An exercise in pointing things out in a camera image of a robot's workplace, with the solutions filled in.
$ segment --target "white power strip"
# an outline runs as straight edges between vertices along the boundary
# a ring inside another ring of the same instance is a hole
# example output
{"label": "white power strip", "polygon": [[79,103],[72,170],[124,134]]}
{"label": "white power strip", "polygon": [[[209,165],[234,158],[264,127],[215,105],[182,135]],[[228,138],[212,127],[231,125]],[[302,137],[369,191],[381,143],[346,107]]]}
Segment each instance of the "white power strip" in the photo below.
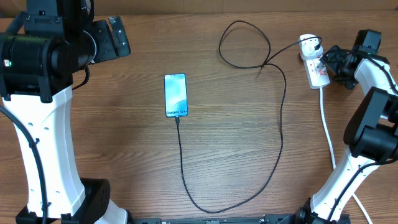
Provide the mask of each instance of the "white power strip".
{"label": "white power strip", "polygon": [[[315,37],[312,34],[301,35],[299,40]],[[330,83],[326,66],[319,60],[323,53],[322,46],[314,50],[314,46],[319,44],[317,38],[304,40],[300,43],[300,56],[304,60],[304,67],[307,73],[308,83],[311,89],[319,89]]]}

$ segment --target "power strip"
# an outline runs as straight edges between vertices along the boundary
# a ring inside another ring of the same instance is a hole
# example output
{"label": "power strip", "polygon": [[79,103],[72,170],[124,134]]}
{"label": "power strip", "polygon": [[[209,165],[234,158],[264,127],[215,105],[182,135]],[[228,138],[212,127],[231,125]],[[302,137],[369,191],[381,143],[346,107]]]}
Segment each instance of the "power strip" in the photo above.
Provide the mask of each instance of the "power strip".
{"label": "power strip", "polygon": [[[299,40],[305,40],[309,37],[315,37],[312,34],[301,35]],[[305,71],[307,73],[308,84],[311,89],[319,89],[330,83],[326,66],[320,61],[323,48],[314,50],[314,46],[319,44],[318,39],[313,38],[300,43],[300,56],[304,61]]]}

